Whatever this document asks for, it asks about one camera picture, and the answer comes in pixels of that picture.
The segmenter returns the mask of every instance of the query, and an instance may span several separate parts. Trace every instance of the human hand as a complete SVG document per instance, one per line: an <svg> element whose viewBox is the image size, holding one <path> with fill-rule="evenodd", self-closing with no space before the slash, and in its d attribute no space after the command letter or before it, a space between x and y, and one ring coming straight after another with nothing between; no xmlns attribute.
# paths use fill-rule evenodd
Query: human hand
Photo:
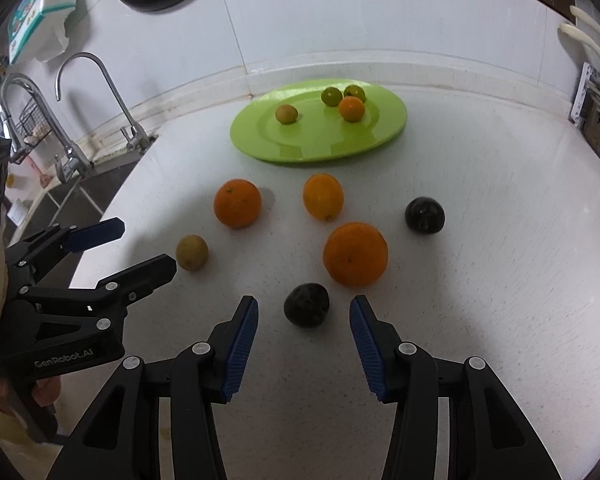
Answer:
<svg viewBox="0 0 600 480"><path fill-rule="evenodd" d="M31 397L43 408L50 406L60 396L61 381L60 377L49 377L46 379L40 379L36 381L36 385L31 391ZM11 408L7 402L9 395L9 384L8 382L0 377L0 411L4 413L11 413Z"/></svg>

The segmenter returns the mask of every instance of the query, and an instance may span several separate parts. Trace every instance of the tissue box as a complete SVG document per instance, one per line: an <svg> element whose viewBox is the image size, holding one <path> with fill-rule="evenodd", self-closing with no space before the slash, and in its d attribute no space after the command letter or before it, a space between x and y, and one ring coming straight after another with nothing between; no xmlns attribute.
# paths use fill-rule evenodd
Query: tissue box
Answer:
<svg viewBox="0 0 600 480"><path fill-rule="evenodd" d="M10 64L34 57L40 61L62 54L69 43L64 20L76 0L22 0L9 23Z"/></svg>

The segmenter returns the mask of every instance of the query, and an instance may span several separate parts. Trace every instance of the orange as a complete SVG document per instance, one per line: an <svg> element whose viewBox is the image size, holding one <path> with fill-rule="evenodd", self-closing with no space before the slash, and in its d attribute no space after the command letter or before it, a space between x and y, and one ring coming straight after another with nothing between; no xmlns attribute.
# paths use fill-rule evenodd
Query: orange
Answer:
<svg viewBox="0 0 600 480"><path fill-rule="evenodd" d="M365 104L357 97L347 96L340 101L338 112L345 121L357 123L365 114Z"/></svg>
<svg viewBox="0 0 600 480"><path fill-rule="evenodd" d="M262 197L258 188L248 180L230 180L216 193L214 213L224 225L233 229L247 227L260 214Z"/></svg>
<svg viewBox="0 0 600 480"><path fill-rule="evenodd" d="M372 225L351 222L329 236L322 262L329 275L345 286L367 286L386 270L389 249L382 234Z"/></svg>
<svg viewBox="0 0 600 480"><path fill-rule="evenodd" d="M342 211L344 192L334 177L320 173L309 178L304 184L302 201L312 217L329 221Z"/></svg>

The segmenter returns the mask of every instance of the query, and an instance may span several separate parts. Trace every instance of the white utensil handle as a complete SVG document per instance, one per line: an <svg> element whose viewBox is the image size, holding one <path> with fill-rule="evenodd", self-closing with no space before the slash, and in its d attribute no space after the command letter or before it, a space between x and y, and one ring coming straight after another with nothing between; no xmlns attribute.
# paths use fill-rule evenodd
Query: white utensil handle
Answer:
<svg viewBox="0 0 600 480"><path fill-rule="evenodd" d="M587 46L590 46L593 51L600 57L600 46L591 39L590 36L582 32L579 28L571 25L571 23L561 23L558 28L570 38L579 41Z"/></svg>
<svg viewBox="0 0 600 480"><path fill-rule="evenodd" d="M591 27L600 35L600 24L591 16L589 16L584 10L573 5L569 7L569 10L576 18L580 18L584 23L589 25L589 27Z"/></svg>

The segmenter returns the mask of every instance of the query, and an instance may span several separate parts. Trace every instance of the black plum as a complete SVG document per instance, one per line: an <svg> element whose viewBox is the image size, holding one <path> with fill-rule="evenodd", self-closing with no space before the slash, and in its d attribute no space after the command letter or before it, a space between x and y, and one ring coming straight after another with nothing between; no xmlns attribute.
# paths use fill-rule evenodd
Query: black plum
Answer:
<svg viewBox="0 0 600 480"><path fill-rule="evenodd" d="M442 230L445 225L445 210L428 196L419 196L404 211L407 227L416 232L432 235Z"/></svg>
<svg viewBox="0 0 600 480"><path fill-rule="evenodd" d="M319 283L296 286L285 300L285 316L294 325L314 328L321 325L329 311L329 293Z"/></svg>

